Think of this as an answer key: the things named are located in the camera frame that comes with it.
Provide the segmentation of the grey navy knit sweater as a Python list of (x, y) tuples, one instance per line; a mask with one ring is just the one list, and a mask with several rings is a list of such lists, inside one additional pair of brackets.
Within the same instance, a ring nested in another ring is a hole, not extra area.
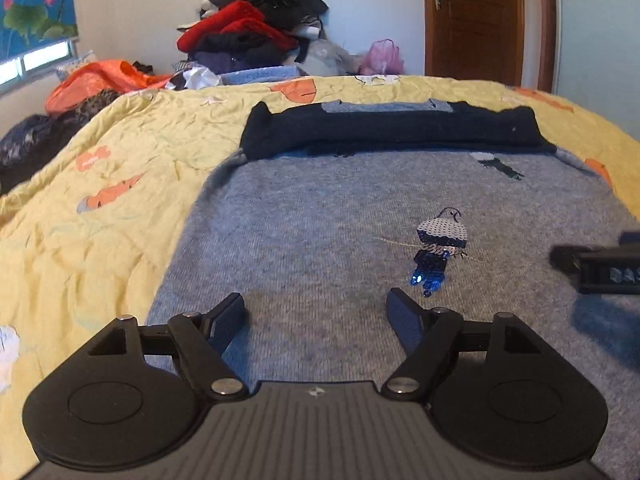
[(567, 152), (495, 162), (461, 150), (234, 155), (205, 181), (149, 321), (238, 292), (250, 325), (226, 357), (246, 382), (382, 382), (404, 356), (387, 293), (409, 285), (418, 225), (449, 207), (468, 244), (422, 306), (519, 316), (604, 395), (597, 464), (637, 478), (639, 301), (580, 294), (549, 255), (614, 245), (639, 222)]

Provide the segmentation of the dark patterned clothes heap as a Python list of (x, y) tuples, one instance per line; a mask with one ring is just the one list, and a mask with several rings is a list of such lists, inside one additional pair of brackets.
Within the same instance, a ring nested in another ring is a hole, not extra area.
[(67, 112), (55, 116), (28, 116), (13, 126), (1, 139), (1, 194), (28, 181), (118, 97), (115, 90), (101, 90)]

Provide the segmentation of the yellow carrot print quilt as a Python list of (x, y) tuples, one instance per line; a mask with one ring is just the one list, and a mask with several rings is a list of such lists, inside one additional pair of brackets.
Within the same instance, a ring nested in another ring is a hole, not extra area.
[(143, 90), (105, 107), (1, 201), (1, 474), (36, 464), (22, 411), (32, 389), (108, 323), (149, 321), (195, 201), (239, 149), (250, 111), (354, 104), (526, 106), (542, 136), (601, 177), (639, 222), (639, 144), (558, 96), (498, 82), (316, 77), (201, 91)]

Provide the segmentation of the white crumpled garment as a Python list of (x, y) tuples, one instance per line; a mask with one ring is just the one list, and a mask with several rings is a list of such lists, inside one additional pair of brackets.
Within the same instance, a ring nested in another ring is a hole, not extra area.
[(165, 89), (174, 91), (202, 90), (223, 84), (221, 76), (216, 75), (209, 68), (194, 65), (174, 73), (174, 76), (166, 82)]

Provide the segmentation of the light blue folded towel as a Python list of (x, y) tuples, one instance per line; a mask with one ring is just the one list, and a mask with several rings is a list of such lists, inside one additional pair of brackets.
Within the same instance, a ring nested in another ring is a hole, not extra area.
[(238, 84), (259, 84), (260, 82), (279, 82), (298, 78), (300, 71), (296, 66), (280, 65), (222, 74), (221, 82), (225, 86), (237, 86)]

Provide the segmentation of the pink plastic bag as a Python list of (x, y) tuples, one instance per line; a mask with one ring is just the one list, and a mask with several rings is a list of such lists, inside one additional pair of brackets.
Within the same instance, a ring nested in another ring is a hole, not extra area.
[(375, 41), (364, 56), (359, 73), (371, 75), (401, 75), (405, 64), (397, 44), (390, 39)]

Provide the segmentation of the orange plastic bag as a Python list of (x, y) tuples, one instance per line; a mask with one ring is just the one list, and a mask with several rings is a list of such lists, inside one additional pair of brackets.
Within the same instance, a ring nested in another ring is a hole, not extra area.
[(142, 73), (136, 66), (124, 60), (89, 63), (74, 70), (49, 94), (44, 101), (44, 111), (52, 116), (68, 112), (102, 90), (113, 90), (118, 94), (124, 94), (164, 88), (171, 78), (171, 74)]

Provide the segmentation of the navy garment in pile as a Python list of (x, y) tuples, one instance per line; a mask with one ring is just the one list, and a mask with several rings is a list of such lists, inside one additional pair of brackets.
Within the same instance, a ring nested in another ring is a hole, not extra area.
[(288, 57), (268, 37), (254, 32), (209, 34), (198, 40), (188, 60), (217, 75), (280, 66)]

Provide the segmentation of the brown wooden door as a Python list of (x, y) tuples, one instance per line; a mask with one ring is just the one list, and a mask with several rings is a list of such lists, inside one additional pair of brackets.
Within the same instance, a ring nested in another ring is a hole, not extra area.
[(521, 83), (524, 0), (425, 0), (425, 73)]

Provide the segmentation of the grey garment beside pile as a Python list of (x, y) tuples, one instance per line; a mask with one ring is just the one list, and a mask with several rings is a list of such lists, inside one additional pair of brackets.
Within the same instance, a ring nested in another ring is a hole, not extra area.
[(333, 77), (358, 74), (362, 60), (332, 41), (316, 39), (304, 40), (284, 64), (295, 66), (303, 75)]

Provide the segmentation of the blue floral pillow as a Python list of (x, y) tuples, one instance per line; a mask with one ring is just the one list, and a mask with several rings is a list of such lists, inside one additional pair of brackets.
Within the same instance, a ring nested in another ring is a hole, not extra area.
[(80, 58), (68, 61), (64, 64), (55, 67), (55, 75), (58, 76), (59, 81), (66, 81), (66, 79), (75, 71), (81, 67), (89, 65), (94, 62), (98, 62), (99, 59), (93, 51), (89, 51)]

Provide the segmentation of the red garment on pile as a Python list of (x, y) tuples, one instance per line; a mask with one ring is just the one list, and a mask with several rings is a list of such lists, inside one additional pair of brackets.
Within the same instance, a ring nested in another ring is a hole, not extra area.
[(254, 32), (270, 39), (281, 51), (291, 51), (297, 41), (266, 23), (266, 17), (257, 8), (244, 0), (236, 0), (222, 10), (188, 28), (177, 40), (177, 49), (183, 53), (193, 51), (198, 42), (209, 34), (235, 34)]

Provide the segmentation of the lotus flower window blind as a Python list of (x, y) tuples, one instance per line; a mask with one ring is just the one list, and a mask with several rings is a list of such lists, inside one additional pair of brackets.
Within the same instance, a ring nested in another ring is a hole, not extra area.
[(78, 36), (74, 0), (1, 0), (1, 59)]

